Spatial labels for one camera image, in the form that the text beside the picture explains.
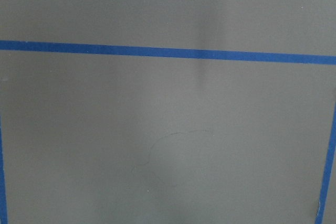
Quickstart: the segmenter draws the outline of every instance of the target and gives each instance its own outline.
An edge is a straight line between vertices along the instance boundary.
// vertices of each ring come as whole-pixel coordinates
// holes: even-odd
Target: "gray floor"
[[[0,39],[336,52],[335,0],[0,2]],[[9,223],[314,222],[333,66],[1,51],[0,74]]]

